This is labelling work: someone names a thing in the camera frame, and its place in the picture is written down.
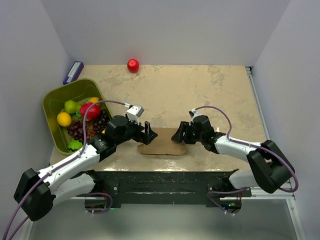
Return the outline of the brown cardboard paper box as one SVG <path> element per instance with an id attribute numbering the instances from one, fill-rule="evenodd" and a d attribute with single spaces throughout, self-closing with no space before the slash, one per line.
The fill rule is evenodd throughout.
<path id="1" fill-rule="evenodd" d="M 185 144 L 176 143 L 171 140 L 177 130 L 177 128 L 167 127 L 153 128 L 153 131 L 156 132 L 158 136 L 148 145 L 138 145 L 138 152 L 143 155 L 181 156 L 186 154 L 188 147 Z"/>

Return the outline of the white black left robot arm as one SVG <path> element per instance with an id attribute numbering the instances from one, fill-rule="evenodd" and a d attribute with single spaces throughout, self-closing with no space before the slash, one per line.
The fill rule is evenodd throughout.
<path id="1" fill-rule="evenodd" d="M 56 193 L 58 188 L 74 182 L 76 174 L 108 158 L 124 142 L 134 140 L 149 145 L 157 136 L 148 121 L 141 124 L 117 115 L 108 122 L 104 132 L 69 157 L 39 171 L 32 168 L 24 171 L 13 197 L 31 221 L 40 220 L 61 197 Z"/>

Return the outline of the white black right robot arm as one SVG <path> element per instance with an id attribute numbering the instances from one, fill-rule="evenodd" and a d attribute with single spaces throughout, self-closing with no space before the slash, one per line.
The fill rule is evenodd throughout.
<path id="1" fill-rule="evenodd" d="M 199 142 L 209 152 L 247 162 L 249 170 L 234 170 L 221 186 L 216 187 L 230 197 L 249 187 L 259 187 L 272 194 L 295 173 L 293 166 L 273 141 L 249 143 L 228 138 L 225 133 L 214 130 L 206 115 L 193 117 L 190 122 L 182 121 L 171 140 L 188 145 Z"/>

